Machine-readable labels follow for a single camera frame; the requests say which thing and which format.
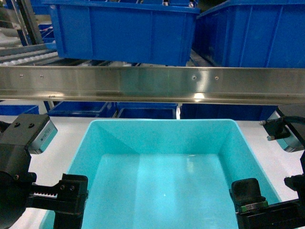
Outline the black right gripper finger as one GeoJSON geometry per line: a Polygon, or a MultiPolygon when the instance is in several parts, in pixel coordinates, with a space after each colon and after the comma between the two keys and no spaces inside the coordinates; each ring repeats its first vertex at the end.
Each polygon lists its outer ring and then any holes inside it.
{"type": "Polygon", "coordinates": [[[298,199],[268,204],[255,178],[233,182],[229,193],[240,229],[296,229],[305,225],[298,214],[298,199]]]}

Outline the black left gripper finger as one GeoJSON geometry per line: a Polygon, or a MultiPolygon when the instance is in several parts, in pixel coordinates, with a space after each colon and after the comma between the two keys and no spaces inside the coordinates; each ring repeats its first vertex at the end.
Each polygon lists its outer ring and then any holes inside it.
{"type": "Polygon", "coordinates": [[[86,176],[63,174],[52,187],[32,184],[28,207],[54,211],[54,229],[80,229],[88,192],[86,176]]]}

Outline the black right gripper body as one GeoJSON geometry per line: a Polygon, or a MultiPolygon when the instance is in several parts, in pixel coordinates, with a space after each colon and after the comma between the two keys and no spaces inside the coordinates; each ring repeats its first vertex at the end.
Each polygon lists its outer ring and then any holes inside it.
{"type": "Polygon", "coordinates": [[[297,192],[298,195],[298,214],[302,220],[305,220],[305,153],[300,158],[303,173],[284,178],[287,187],[297,192]]]}

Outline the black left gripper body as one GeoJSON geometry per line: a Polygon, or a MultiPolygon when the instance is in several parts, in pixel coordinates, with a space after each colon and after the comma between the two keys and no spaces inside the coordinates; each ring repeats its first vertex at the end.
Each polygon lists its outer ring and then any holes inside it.
{"type": "Polygon", "coordinates": [[[0,227],[10,228],[25,211],[30,187],[28,147],[50,120],[47,114],[21,114],[11,124],[0,123],[0,227]]]}

